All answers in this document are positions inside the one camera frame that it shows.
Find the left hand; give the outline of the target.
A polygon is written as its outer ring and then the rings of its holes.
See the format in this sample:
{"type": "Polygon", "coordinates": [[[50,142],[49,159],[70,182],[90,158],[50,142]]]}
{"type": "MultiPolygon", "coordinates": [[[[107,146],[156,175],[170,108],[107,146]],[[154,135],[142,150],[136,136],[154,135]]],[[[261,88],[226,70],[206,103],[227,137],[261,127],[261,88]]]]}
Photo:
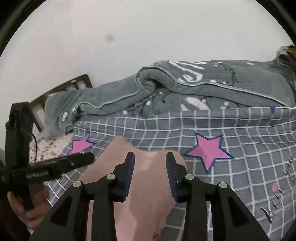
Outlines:
{"type": "Polygon", "coordinates": [[[48,186],[44,186],[42,190],[34,195],[33,199],[36,206],[29,211],[25,211],[22,202],[20,202],[10,191],[7,193],[7,198],[12,210],[18,218],[28,229],[35,230],[52,208],[48,202],[49,195],[48,186]]]}

